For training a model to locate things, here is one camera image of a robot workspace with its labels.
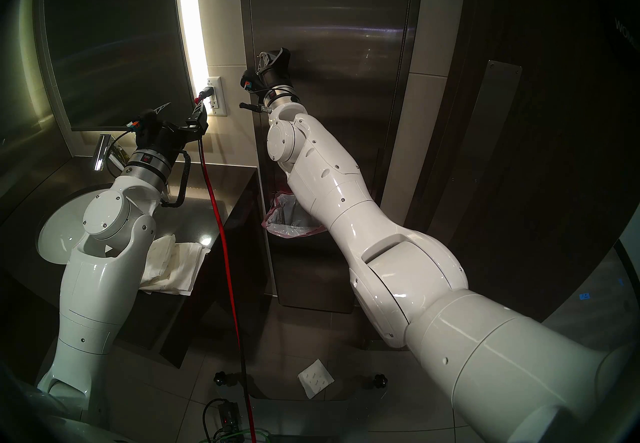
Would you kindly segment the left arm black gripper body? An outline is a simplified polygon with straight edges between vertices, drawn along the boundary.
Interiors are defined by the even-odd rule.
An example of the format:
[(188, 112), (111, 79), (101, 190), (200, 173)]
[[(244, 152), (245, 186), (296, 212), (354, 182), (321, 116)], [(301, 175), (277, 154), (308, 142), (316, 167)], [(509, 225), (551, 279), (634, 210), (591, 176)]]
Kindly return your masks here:
[(207, 129), (207, 122), (179, 127), (165, 121), (139, 121), (139, 149), (152, 150), (175, 161), (185, 146), (201, 139)]

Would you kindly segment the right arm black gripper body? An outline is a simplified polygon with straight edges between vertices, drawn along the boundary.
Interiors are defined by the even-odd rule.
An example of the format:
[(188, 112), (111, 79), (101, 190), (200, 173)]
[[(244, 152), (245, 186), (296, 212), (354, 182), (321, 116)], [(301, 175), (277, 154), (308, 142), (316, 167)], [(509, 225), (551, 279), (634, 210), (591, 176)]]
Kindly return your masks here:
[(271, 90), (294, 91), (289, 65), (268, 65), (262, 68), (262, 80), (267, 92)]

